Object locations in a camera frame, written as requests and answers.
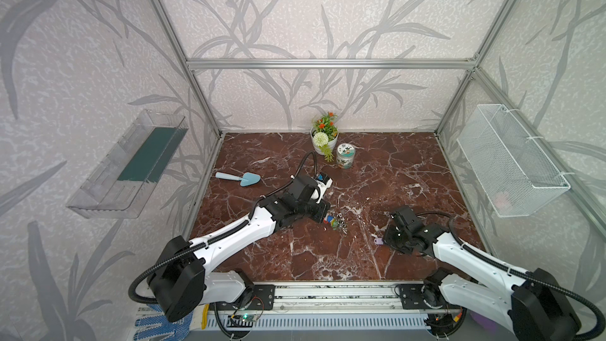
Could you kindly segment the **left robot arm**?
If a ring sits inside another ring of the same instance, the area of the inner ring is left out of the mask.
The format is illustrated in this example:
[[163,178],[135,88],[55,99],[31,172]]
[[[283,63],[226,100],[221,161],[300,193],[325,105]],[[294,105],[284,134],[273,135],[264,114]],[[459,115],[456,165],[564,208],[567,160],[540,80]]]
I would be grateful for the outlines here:
[[252,298],[252,281],[241,272],[220,273],[217,267],[300,219],[322,222],[330,208],[324,194],[332,183],[325,173],[295,177],[286,188],[258,200],[251,213],[218,231],[190,241],[173,238],[144,275],[153,302],[170,323],[200,304],[247,303]]

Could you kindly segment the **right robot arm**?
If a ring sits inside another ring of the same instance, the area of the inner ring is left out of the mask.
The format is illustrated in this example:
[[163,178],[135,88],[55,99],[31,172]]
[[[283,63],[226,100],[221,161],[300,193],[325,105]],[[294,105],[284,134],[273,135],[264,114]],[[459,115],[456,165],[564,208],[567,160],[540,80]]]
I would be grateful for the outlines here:
[[426,305],[469,309],[514,333],[519,340],[572,340],[582,328],[568,297],[544,270],[521,272],[458,239],[440,224],[423,223],[408,206],[391,213],[383,244],[402,254],[418,252],[453,266],[428,276]]

